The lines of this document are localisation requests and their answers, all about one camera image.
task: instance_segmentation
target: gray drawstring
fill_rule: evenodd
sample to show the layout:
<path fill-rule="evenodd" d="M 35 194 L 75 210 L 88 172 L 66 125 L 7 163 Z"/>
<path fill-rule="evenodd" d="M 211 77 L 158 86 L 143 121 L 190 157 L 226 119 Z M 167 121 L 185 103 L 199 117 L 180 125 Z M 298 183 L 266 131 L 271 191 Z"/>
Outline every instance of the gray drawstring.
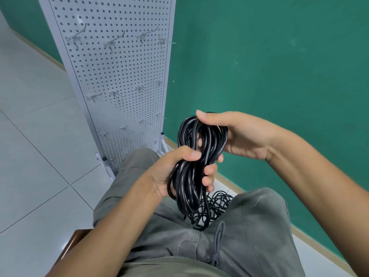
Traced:
<path fill-rule="evenodd" d="M 214 250 L 213 250 L 213 256 L 211 257 L 209 264 L 216 266 L 216 267 L 218 267 L 219 265 L 218 258 L 219 258 L 219 251 L 220 251 L 220 242 L 223 237 L 224 229 L 225 229 L 225 223 L 220 222 L 214 234 L 214 241 L 213 241 Z"/>

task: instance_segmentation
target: pants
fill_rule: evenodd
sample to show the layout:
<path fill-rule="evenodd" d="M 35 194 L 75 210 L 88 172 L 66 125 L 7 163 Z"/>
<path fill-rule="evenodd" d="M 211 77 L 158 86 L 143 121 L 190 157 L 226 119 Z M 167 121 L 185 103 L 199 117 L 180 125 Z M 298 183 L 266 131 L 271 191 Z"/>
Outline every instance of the pants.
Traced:
<path fill-rule="evenodd" d="M 128 154 L 94 210 L 94 227 L 158 159 L 148 148 Z M 230 276 L 305 276 L 293 242 L 286 202 L 270 188 L 237 195 L 228 210 L 202 232 L 183 220 L 174 200 L 164 198 L 126 262 L 181 256 L 209 263 L 214 254 L 214 235 L 223 222 L 217 267 Z"/>

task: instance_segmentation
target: brown chair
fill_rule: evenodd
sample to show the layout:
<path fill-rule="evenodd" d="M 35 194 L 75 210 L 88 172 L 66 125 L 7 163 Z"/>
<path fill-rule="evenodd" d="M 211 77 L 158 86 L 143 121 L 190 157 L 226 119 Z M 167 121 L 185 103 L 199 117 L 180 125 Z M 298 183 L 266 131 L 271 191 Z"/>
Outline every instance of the brown chair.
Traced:
<path fill-rule="evenodd" d="M 66 254 L 69 252 L 74 246 L 76 246 L 87 234 L 90 233 L 92 229 L 77 229 L 71 238 L 69 239 L 69 242 L 64 247 L 62 253 L 58 257 L 57 261 L 54 263 L 56 265 L 58 261 L 60 261 Z"/>

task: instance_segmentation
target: perforated metal panel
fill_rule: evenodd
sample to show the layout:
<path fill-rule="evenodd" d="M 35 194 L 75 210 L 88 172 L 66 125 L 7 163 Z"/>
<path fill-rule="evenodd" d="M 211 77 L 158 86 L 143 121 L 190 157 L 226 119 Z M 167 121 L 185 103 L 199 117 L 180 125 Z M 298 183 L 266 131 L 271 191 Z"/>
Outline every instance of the perforated metal panel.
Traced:
<path fill-rule="evenodd" d="M 134 148 L 157 150 L 175 0 L 39 1 L 100 154 L 113 171 Z M 79 39 L 70 38 L 79 32 Z"/>

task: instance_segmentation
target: beige baseboard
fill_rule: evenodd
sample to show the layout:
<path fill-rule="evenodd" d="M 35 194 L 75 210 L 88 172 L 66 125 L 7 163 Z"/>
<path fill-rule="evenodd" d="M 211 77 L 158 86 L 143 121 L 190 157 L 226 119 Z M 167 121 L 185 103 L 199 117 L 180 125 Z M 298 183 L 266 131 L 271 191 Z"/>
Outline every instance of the beige baseboard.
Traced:
<path fill-rule="evenodd" d="M 27 40 L 25 37 L 23 37 L 21 34 L 19 34 L 18 32 L 14 31 L 13 29 L 11 29 L 9 27 L 9 29 L 11 30 L 11 32 L 17 37 L 19 38 L 21 41 L 25 42 L 27 45 L 29 45 L 31 48 L 33 48 L 35 51 L 37 51 L 39 54 L 41 54 L 43 57 L 45 57 L 46 59 L 48 59 L 50 62 L 54 63 L 55 65 L 57 65 L 60 69 L 65 71 L 64 65 L 60 62 L 58 62 L 57 60 L 55 60 L 51 55 L 47 54 L 46 52 L 44 52 L 42 49 L 40 49 L 38 46 L 36 46 L 34 43 L 30 42 L 29 40 Z"/>
<path fill-rule="evenodd" d="M 165 143 L 168 144 L 172 148 L 177 148 L 177 144 L 174 143 L 172 140 L 168 139 L 167 137 L 164 137 Z M 230 188 L 237 194 L 241 194 L 244 192 L 243 189 L 241 189 L 239 186 L 228 180 L 223 175 L 216 173 L 215 179 L 223 183 L 226 187 Z M 340 267 L 342 270 L 346 271 L 348 274 L 350 274 L 353 277 L 357 277 L 355 272 L 351 269 L 351 267 L 348 265 L 346 261 L 341 259 L 339 256 L 337 256 L 335 253 L 328 250 L 326 247 L 324 247 L 319 242 L 315 241 L 313 238 L 308 236 L 306 233 L 302 232 L 297 227 L 291 225 L 292 233 L 300 238 L 303 242 L 308 244 L 310 247 L 312 247 L 314 250 L 318 251 L 320 254 L 325 256 L 327 259 L 329 259 L 331 262 L 333 262 L 335 265 Z"/>

